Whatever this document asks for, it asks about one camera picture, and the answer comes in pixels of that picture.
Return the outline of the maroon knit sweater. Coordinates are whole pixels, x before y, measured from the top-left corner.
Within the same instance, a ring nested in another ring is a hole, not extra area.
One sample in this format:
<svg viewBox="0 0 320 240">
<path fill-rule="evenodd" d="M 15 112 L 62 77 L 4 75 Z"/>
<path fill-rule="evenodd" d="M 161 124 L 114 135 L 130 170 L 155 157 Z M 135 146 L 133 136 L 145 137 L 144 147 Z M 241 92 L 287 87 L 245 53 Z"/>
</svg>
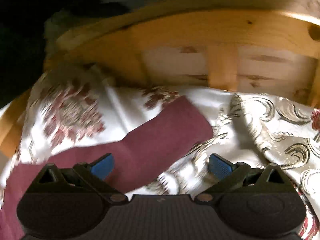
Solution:
<svg viewBox="0 0 320 240">
<path fill-rule="evenodd" d="M 213 129 L 200 111 L 184 96 L 169 103 L 155 118 L 129 132 L 122 140 L 90 147 L 74 147 L 48 159 L 58 168 L 91 163 L 110 153 L 114 168 L 105 181 L 127 193 L 148 185 L 196 144 L 213 137 Z M 19 164 L 7 179 L 1 210 L 1 239 L 24 235 L 16 216 L 17 204 L 44 167 Z"/>
</svg>

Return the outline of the white floral bedspread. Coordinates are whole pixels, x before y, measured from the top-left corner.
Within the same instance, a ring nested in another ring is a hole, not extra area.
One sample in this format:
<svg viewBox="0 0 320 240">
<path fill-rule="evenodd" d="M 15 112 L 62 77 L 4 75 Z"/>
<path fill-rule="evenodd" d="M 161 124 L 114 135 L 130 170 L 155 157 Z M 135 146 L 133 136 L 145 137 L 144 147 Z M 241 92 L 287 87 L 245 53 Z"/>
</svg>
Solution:
<svg viewBox="0 0 320 240">
<path fill-rule="evenodd" d="M 33 85 L 18 150 L 1 176 L 1 239 L 21 239 L 16 206 L 49 160 L 67 167 L 76 154 L 120 142 L 185 97 L 207 119 L 213 137 L 192 143 L 186 155 L 148 184 L 127 193 L 189 194 L 217 182 L 208 172 L 216 153 L 253 168 L 279 165 L 306 206 L 302 239 L 319 239 L 319 109 L 269 94 L 231 93 L 196 86 L 134 89 L 116 85 L 96 65 L 58 67 Z"/>
</svg>

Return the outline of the wooden bed frame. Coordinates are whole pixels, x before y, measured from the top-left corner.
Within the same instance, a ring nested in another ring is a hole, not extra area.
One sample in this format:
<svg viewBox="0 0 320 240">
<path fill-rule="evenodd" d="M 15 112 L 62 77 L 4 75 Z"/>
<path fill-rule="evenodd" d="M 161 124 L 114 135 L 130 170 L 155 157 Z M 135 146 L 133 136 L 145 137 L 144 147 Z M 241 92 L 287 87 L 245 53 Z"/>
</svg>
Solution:
<svg viewBox="0 0 320 240">
<path fill-rule="evenodd" d="M 40 74 L 1 117 L 1 150 L 22 129 L 29 152 L 116 141 L 107 81 L 206 86 L 319 106 L 319 0 L 163 0 L 65 28 L 49 24 Z"/>
</svg>

